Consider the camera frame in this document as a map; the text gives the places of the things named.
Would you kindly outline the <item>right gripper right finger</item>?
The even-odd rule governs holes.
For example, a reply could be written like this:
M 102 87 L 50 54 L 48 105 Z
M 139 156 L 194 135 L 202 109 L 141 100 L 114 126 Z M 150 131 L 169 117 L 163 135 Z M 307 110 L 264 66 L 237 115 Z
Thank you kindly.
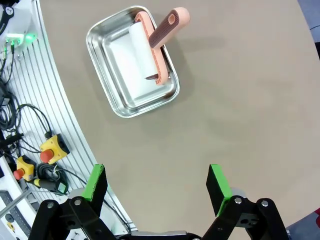
M 215 220 L 201 240 L 228 240 L 234 228 L 245 229 L 251 240 L 290 240 L 274 201 L 233 194 L 220 165 L 209 166 L 206 187 Z

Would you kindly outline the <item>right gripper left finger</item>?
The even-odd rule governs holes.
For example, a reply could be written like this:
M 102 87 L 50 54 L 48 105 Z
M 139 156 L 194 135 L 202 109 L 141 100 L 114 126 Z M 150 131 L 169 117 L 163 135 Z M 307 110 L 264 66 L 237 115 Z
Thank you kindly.
M 107 188 L 105 167 L 95 164 L 80 195 L 61 204 L 53 199 L 40 204 L 28 240 L 67 240 L 74 229 L 82 229 L 88 240 L 116 240 L 100 219 Z

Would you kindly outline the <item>yellow black plug connector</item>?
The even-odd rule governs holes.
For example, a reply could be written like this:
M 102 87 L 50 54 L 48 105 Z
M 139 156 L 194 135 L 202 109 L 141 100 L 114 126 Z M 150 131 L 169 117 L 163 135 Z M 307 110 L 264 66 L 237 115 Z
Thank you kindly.
M 48 190 L 50 192 L 60 194 L 60 195 L 65 195 L 68 191 L 67 184 L 60 180 L 34 178 L 26 182 L 38 188 L 43 188 L 45 190 Z

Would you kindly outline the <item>large yellow emergency stop button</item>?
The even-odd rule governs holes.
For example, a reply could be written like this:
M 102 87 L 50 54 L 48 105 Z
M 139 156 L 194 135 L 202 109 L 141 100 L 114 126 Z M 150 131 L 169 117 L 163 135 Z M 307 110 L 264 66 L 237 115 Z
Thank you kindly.
M 40 159 L 43 163 L 53 165 L 66 157 L 70 150 L 61 133 L 53 135 L 40 146 Z

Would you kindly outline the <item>small yellow emergency stop button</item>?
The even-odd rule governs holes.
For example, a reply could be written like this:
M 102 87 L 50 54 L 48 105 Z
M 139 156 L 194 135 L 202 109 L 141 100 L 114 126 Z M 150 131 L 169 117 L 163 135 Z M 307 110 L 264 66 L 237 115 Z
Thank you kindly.
M 22 155 L 17 158 L 16 170 L 13 172 L 13 176 L 16 180 L 31 181 L 36 175 L 36 165 L 29 157 Z

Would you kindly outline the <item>stainless steel rectangular container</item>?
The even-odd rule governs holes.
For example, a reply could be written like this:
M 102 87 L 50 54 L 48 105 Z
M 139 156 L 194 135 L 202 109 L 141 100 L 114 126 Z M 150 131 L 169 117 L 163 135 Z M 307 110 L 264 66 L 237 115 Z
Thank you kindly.
M 130 35 L 135 16 L 150 11 L 130 6 L 96 23 L 87 33 L 86 46 L 109 104 L 116 115 L 132 118 L 173 101 L 180 82 L 165 46 L 161 48 L 168 82 L 157 85 L 148 79 L 138 60 L 137 44 Z

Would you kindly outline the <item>pink lint roller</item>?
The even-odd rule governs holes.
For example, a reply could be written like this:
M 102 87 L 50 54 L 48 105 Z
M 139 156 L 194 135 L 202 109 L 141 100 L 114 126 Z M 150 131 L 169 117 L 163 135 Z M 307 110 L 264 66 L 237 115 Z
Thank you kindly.
M 168 81 L 169 74 L 161 48 L 190 20 L 190 13 L 184 7 L 173 8 L 157 27 L 154 27 L 146 11 L 136 14 L 134 24 L 129 27 L 129 36 L 144 79 L 153 80 L 158 86 Z

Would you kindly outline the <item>white box with green light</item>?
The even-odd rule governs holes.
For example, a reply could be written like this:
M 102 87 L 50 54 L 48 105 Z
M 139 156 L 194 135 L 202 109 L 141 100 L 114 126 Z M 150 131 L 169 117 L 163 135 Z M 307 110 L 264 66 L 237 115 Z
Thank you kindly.
M 21 0 L 11 6 L 14 9 L 14 17 L 8 22 L 8 25 L 0 40 L 21 46 L 32 43 L 38 36 L 36 27 L 35 11 L 31 0 Z M 0 4 L 0 18 L 3 7 Z

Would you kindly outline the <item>black round device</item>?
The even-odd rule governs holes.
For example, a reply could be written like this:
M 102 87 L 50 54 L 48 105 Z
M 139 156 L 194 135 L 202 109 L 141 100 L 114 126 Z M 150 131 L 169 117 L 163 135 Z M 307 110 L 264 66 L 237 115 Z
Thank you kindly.
M 1 6 L 3 8 L 3 11 L 0 18 L 0 36 L 6 30 L 10 19 L 12 19 L 15 15 L 14 9 L 11 6 L 4 6 L 3 4 Z

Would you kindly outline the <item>aluminium slotted base plate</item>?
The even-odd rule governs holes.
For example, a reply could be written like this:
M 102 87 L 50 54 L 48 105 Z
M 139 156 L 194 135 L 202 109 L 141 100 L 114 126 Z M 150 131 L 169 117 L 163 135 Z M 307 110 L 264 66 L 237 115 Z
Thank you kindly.
M 19 152 L 40 163 L 40 145 L 45 132 L 62 137 L 70 153 L 58 161 L 66 170 L 70 191 L 84 187 L 96 159 L 84 137 L 68 101 L 48 41 L 40 2 L 31 0 L 37 38 L 20 46 L 0 40 L 0 70 L 16 104 L 25 104 L 18 131 L 23 133 Z

